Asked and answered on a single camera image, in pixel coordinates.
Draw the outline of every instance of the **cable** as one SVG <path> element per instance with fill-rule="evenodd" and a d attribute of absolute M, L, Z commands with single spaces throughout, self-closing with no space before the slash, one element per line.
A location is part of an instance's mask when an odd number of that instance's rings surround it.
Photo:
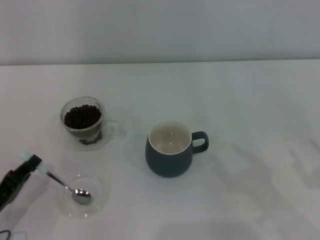
<path fill-rule="evenodd" d="M 8 237 L 6 238 L 6 240 L 9 240 L 9 238 L 11 237 L 11 231 L 10 230 L 0 231 L 0 234 L 4 234 L 4 233 L 8 233 Z"/>

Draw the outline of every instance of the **metal spoon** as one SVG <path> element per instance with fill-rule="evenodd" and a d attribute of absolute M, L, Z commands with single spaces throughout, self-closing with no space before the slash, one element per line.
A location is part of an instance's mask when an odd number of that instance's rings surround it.
<path fill-rule="evenodd" d="M 64 186 L 66 189 L 68 189 L 72 193 L 73 200 L 80 205 L 88 205 L 91 202 L 91 194 L 83 189 L 73 189 L 72 187 L 68 186 L 66 183 L 61 181 L 58 177 L 53 175 L 51 172 L 46 173 L 50 178 L 57 181 L 59 184 Z"/>

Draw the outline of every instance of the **dark teal mug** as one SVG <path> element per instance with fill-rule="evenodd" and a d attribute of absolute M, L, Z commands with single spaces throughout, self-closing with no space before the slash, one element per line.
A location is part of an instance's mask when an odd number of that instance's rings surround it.
<path fill-rule="evenodd" d="M 200 146 L 193 141 L 204 139 Z M 166 120 L 154 125 L 147 137 L 145 159 L 150 169 L 162 177 L 174 178 L 183 174 L 191 165 L 194 154 L 209 147 L 204 131 L 191 133 L 181 122 Z"/>

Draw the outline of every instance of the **glass cup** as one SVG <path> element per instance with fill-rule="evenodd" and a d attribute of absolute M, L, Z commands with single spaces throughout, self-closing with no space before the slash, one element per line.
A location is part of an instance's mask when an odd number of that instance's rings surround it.
<path fill-rule="evenodd" d="M 65 124 L 65 115 L 70 109 L 82 105 L 96 106 L 101 112 L 99 120 L 82 129 L 75 129 Z M 91 96 L 81 96 L 68 101 L 60 112 L 60 122 L 71 137 L 74 146 L 81 150 L 94 150 L 105 145 L 111 138 L 121 138 L 125 135 L 121 123 L 107 119 L 104 105 Z"/>

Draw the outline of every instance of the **coffee bean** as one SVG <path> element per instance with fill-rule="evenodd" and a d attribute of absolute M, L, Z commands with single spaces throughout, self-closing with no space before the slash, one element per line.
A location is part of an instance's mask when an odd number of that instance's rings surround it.
<path fill-rule="evenodd" d="M 99 132 L 98 136 L 96 136 L 95 139 L 93 139 L 92 141 L 88 141 L 86 139 L 79 139 L 79 142 L 82 143 L 83 145 L 91 145 L 91 144 L 96 144 L 99 140 L 102 139 L 102 131 Z"/>
<path fill-rule="evenodd" d="M 86 129 L 101 117 L 100 109 L 93 105 L 73 107 L 64 116 L 64 124 L 73 129 Z"/>

